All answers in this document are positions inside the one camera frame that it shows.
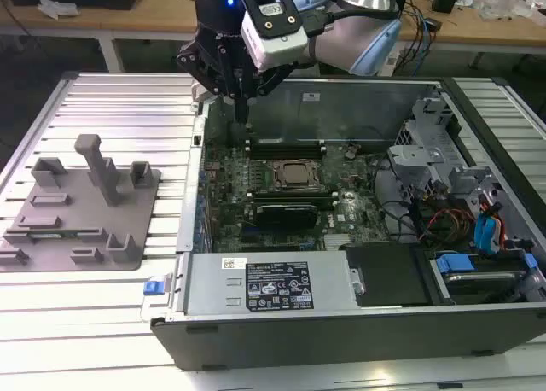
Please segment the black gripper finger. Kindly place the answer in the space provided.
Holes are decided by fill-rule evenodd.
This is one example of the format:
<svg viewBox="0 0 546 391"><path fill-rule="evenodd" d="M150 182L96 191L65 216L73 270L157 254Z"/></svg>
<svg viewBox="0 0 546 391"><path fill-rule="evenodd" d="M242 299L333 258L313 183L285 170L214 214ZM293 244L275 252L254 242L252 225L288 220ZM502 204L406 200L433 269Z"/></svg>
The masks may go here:
<svg viewBox="0 0 546 391"><path fill-rule="evenodd" d="M241 82L235 71L241 67L242 40L228 35L196 35L178 52L177 63L209 92L227 97L242 122Z"/></svg>
<svg viewBox="0 0 546 391"><path fill-rule="evenodd" d="M251 61L242 68L241 75L241 123L246 124L249 115L249 101L271 93L295 69L295 63L273 67L259 72Z"/></svg>

